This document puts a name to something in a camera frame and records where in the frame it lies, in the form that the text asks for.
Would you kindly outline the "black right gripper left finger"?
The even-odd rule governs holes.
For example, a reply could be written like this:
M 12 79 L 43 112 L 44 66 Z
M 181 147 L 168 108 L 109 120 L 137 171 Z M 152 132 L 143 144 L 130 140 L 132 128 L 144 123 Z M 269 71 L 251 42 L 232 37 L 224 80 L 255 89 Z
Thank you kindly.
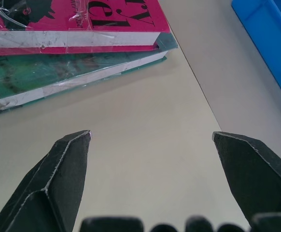
M 57 140 L 0 211 L 0 232 L 71 232 L 87 170 L 91 132 Z

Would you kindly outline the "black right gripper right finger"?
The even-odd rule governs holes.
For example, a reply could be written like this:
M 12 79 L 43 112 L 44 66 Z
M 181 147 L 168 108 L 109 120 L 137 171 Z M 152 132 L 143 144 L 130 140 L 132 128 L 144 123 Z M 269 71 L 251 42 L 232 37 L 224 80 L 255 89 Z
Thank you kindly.
M 252 232 L 281 232 L 281 158 L 262 141 L 215 131 L 231 193 Z

